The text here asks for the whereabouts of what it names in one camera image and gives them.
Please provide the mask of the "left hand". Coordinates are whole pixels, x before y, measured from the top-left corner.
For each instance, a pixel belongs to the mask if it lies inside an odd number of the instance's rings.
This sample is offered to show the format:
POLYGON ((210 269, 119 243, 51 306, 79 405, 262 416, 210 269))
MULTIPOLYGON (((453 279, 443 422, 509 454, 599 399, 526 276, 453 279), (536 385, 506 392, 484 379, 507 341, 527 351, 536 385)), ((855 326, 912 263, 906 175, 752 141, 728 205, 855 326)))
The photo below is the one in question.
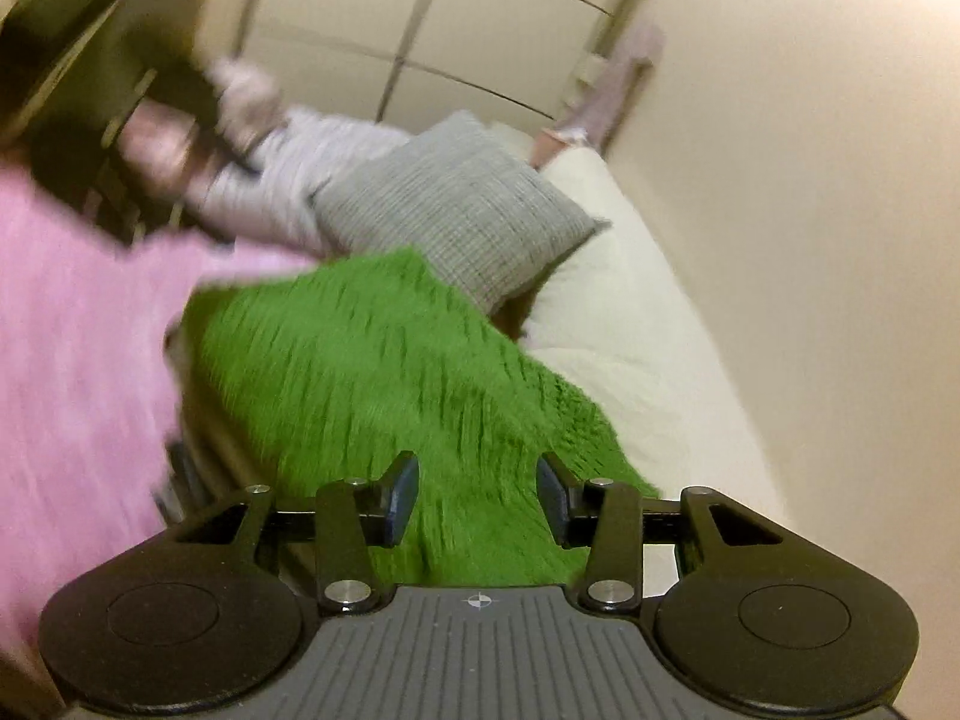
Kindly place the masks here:
POLYGON ((117 137, 121 160, 148 195, 198 205, 226 166, 251 174, 249 154, 286 124, 283 93, 245 60, 221 57, 160 71, 117 137))

